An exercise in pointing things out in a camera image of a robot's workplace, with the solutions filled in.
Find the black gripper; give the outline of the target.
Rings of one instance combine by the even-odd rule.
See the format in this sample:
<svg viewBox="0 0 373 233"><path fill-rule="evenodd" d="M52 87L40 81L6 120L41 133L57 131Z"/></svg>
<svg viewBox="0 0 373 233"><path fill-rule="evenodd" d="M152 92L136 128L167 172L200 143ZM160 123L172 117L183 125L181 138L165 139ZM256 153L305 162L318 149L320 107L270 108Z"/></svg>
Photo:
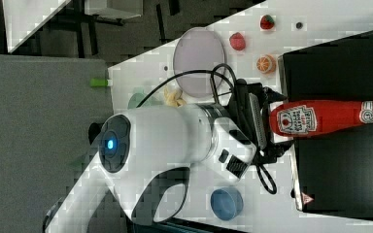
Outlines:
<svg viewBox="0 0 373 233"><path fill-rule="evenodd" d="M288 98L261 83L247 83L239 79L231 88L225 108L247 139L256 146L253 164L276 163L293 141L274 144L268 129L268 103L283 102Z"/></svg>

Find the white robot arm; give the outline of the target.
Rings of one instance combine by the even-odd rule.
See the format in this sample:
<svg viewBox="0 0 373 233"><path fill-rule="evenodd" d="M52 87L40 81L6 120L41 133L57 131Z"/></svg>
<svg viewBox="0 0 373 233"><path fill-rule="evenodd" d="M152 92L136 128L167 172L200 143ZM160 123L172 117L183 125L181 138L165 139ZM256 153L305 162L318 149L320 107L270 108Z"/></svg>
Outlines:
<svg viewBox="0 0 373 233"><path fill-rule="evenodd" d="M229 103L135 108L109 117L91 145L90 162L44 221L43 233L86 233L106 193L135 224L175 216L188 193L190 168L202 164L230 183L288 149L265 127L270 104L284 95L239 80Z"/></svg>

